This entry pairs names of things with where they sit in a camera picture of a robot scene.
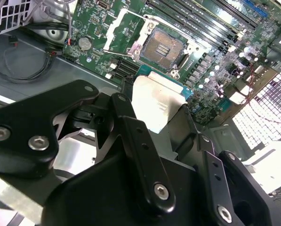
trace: dimm slot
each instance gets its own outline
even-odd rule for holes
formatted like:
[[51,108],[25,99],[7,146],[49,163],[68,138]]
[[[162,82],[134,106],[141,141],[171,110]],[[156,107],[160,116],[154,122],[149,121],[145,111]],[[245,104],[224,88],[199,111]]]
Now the dimm slot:
[[247,16],[242,14],[240,11],[238,11],[235,7],[233,7],[226,1],[224,1],[224,0],[211,0],[211,1],[214,2],[216,5],[218,5],[219,7],[221,7],[222,9],[224,9],[227,13],[232,15],[234,18],[239,20],[241,23],[243,23],[248,28],[251,28],[252,30],[255,30],[257,28],[257,26],[258,26],[257,23],[255,23],[254,21],[249,19]]
[[[189,10],[195,17],[197,17],[197,18],[200,19],[201,21],[204,21],[208,26],[210,26],[210,27],[212,27],[212,28],[214,28],[214,29],[217,29],[218,32],[220,32],[222,35],[227,36],[227,33],[228,33],[228,32],[231,32],[231,33],[233,34],[233,35],[231,35],[231,36],[234,36],[234,35],[237,34],[237,32],[231,30],[230,28],[227,28],[228,31],[226,31],[226,30],[223,30],[223,28],[216,26],[214,23],[212,23],[211,21],[209,21],[208,19],[204,18],[202,15],[200,15],[199,13],[197,13],[196,10],[193,10],[193,9],[190,8],[188,5],[186,5],[183,1],[181,1],[181,0],[174,0],[174,2],[177,3],[177,4],[179,4],[180,6],[182,6],[184,9]],[[189,4],[190,6],[192,6],[192,7],[194,7],[195,9],[199,10],[199,11],[205,12],[203,8],[199,8],[197,5],[195,5],[195,4],[191,3],[191,2],[189,2],[188,4]],[[210,20],[215,20],[215,18],[212,17],[210,14],[205,13],[205,15],[208,16],[208,18],[209,18]]]
[[163,0],[158,0],[161,4],[165,5],[166,7],[170,8],[171,10],[175,11],[176,13],[180,14],[182,17],[184,17],[186,20],[192,22],[196,27],[200,28],[202,31],[204,31],[206,34],[210,35],[211,37],[213,37],[214,39],[216,39],[218,42],[222,43],[225,41],[225,39],[223,39],[222,37],[217,36],[216,34],[212,33],[210,30],[208,30],[206,27],[204,27],[203,25],[199,24],[197,21],[195,21],[192,17],[189,16],[185,16],[182,14],[182,12],[180,12],[179,10],[173,8],[171,5],[169,5],[168,3],[166,3]]

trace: mounting hole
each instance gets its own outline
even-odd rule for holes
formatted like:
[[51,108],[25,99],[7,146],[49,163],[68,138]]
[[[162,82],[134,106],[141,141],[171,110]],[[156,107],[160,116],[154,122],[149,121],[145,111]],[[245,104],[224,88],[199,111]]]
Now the mounting hole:
[[145,150],[148,150],[149,149],[149,146],[145,143],[142,144],[142,147],[145,149]]
[[85,86],[85,90],[92,92],[93,89],[90,86]]
[[217,174],[215,174],[215,178],[218,180],[218,181],[221,181],[221,177],[219,177]]
[[137,130],[138,133],[142,133],[142,129],[136,128],[136,130]]
[[126,101],[126,99],[123,96],[118,96],[118,98],[122,101]]
[[218,164],[216,164],[214,161],[212,162],[212,164],[215,166],[215,167],[219,167],[219,165]]

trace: black cable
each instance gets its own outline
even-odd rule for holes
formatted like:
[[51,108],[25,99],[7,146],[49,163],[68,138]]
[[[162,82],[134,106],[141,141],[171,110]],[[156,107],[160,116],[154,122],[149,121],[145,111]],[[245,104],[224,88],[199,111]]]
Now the black cable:
[[56,22],[41,22],[41,23],[33,23],[24,26],[28,29],[35,30],[59,30],[59,31],[68,31],[69,25],[64,23],[56,23]]
[[58,42],[55,41],[51,41],[47,38],[44,38],[43,36],[37,34],[36,32],[33,32],[32,30],[29,30],[27,28],[24,27],[19,27],[19,30],[22,31],[25,35],[27,35],[28,37],[37,40],[39,42],[42,42],[44,44],[46,44],[49,47],[53,47],[53,48],[58,48],[58,49],[63,49],[63,44],[60,44]]
[[[15,84],[22,84],[22,83],[29,83],[29,82],[33,82],[36,79],[38,79],[39,77],[42,77],[44,75],[47,74],[47,72],[51,69],[53,62],[56,58],[56,54],[54,52],[46,52],[46,57],[45,57],[45,61],[43,66],[35,73],[33,73],[32,75],[22,78],[22,77],[12,77],[10,75],[4,74],[0,71],[0,77],[4,80],[7,80],[11,83],[15,83]],[[8,65],[6,65],[6,67],[8,68],[8,70],[10,71],[10,73],[12,75],[15,75],[15,73],[13,73],[11,71],[11,69],[8,67]]]

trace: wire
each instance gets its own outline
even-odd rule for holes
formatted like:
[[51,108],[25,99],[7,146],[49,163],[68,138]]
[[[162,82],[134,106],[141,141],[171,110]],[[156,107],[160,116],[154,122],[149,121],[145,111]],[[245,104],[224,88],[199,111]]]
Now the wire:
[[24,26],[28,29],[33,30],[59,30],[59,31],[68,31],[69,25],[65,23],[57,23],[57,22],[40,22],[40,23],[32,23]]
[[22,23],[28,22],[28,21],[32,18],[32,16],[33,16],[33,14],[35,13],[35,11],[42,5],[42,3],[43,3],[44,1],[45,1],[45,0],[40,0],[40,1],[37,3],[37,5],[32,9],[32,11],[31,11],[31,13],[28,15],[28,17],[27,17],[25,20],[22,20],[21,22],[22,22]]
[[265,118],[264,116],[261,116],[259,113],[257,113],[255,111],[255,109],[253,109],[253,107],[251,106],[251,103],[250,103],[250,90],[251,90],[251,87],[253,85],[253,78],[255,77],[254,73],[253,73],[253,65],[250,65],[250,75],[251,75],[251,79],[250,79],[250,84],[249,84],[249,91],[248,91],[248,95],[247,95],[247,101],[246,103],[249,104],[251,110],[258,116],[260,117],[261,119],[264,119],[268,122],[274,122],[274,123],[278,123],[278,124],[281,124],[281,121],[274,121],[274,120],[270,120],[270,119],[267,119]]
[[65,0],[63,0],[63,1],[54,0],[54,1],[55,1],[56,3],[58,3],[58,4],[65,5],[65,4],[73,3],[73,2],[75,2],[76,0],[67,0],[67,1],[65,1]]
[[66,5],[67,6],[67,12],[68,12],[68,20],[69,20],[69,27],[68,27],[68,45],[71,44],[71,15],[70,15],[70,8],[69,8],[69,4]]
[[69,4],[76,1],[76,0],[54,0],[56,3],[65,5],[67,7],[67,14],[68,14],[68,45],[71,45],[71,35],[72,35],[72,25],[71,25],[71,13],[70,13],[70,7]]
[[39,42],[42,42],[44,44],[46,44],[47,46],[49,47],[52,47],[52,48],[60,48],[62,49],[63,48],[63,45],[58,43],[58,42],[55,42],[55,41],[52,41],[52,40],[49,40],[47,38],[44,38],[43,36],[37,34],[36,32],[33,32],[32,30],[29,30],[25,27],[19,27],[19,30],[24,32],[28,37],[34,39],[34,40],[37,40]]
[[68,20],[62,16],[58,16],[56,14],[53,14],[51,11],[50,11],[50,7],[46,7],[45,11],[44,11],[49,17],[55,19],[55,20],[58,20],[60,22],[63,22],[65,24],[68,24]]
[[7,81],[9,81],[11,83],[15,83],[15,84],[22,84],[22,83],[33,82],[36,79],[46,75],[47,72],[51,69],[51,67],[53,65],[53,62],[54,62],[54,60],[56,58],[56,53],[55,52],[46,52],[44,64],[43,64],[43,66],[38,71],[36,71],[32,75],[24,77],[24,78],[23,77],[15,77],[16,74],[14,72],[12,72],[11,68],[8,65],[8,61],[7,61],[7,58],[6,58],[6,53],[8,51],[14,50],[14,49],[15,49],[14,47],[8,48],[8,49],[6,49],[4,51],[4,54],[3,54],[5,66],[7,67],[8,71],[10,72],[11,75],[4,74],[4,73],[2,73],[0,71],[0,77],[2,79],[4,79],[4,80],[7,80]]

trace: capacitor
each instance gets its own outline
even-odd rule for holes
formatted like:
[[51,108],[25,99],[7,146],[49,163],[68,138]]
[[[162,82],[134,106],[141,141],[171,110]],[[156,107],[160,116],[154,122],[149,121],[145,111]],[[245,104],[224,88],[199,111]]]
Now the capacitor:
[[251,58],[252,60],[258,61],[258,57],[255,56],[253,53],[249,53],[249,56],[250,56],[250,58]]
[[220,88],[222,88],[224,86],[220,81],[218,82],[218,85]]
[[205,78],[204,78],[204,82],[205,82],[205,83],[208,83],[209,81],[210,81],[210,79],[209,79],[208,77],[205,77]]
[[224,97],[224,94],[221,91],[218,91],[217,94],[219,95],[220,98]]
[[87,51],[92,47],[92,41],[88,37],[83,37],[79,39],[79,47],[83,51]]
[[249,47],[245,47],[245,48],[244,48],[244,52],[245,52],[245,53],[249,52]]
[[213,65],[215,71],[218,71],[220,69],[220,66],[219,65]]
[[239,57],[244,57],[244,56],[245,56],[244,52],[239,53]]

